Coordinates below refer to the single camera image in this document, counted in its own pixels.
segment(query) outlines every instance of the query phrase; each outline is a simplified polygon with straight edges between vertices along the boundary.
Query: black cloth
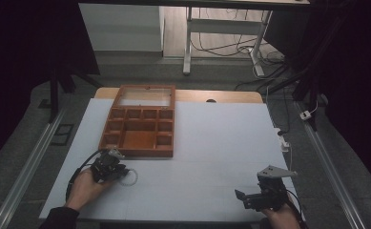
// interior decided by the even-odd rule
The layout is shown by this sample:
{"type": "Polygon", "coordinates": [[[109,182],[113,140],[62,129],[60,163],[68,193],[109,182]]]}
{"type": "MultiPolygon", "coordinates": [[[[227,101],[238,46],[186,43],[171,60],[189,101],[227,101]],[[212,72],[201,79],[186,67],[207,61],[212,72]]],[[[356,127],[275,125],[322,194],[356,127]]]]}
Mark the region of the black cloth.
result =
{"type": "Polygon", "coordinates": [[[68,207],[53,208],[40,229],[74,229],[78,215],[79,212],[68,207]]]}

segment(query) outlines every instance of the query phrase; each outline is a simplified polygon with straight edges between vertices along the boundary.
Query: wooden tray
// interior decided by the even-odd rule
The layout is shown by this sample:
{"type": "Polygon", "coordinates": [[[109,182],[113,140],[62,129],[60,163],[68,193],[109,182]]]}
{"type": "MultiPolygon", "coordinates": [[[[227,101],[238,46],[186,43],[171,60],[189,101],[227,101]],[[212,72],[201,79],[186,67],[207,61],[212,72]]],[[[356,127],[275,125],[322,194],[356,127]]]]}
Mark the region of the wooden tray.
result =
{"type": "Polygon", "coordinates": [[[122,85],[113,101],[99,149],[124,156],[173,157],[175,86],[122,85]]]}

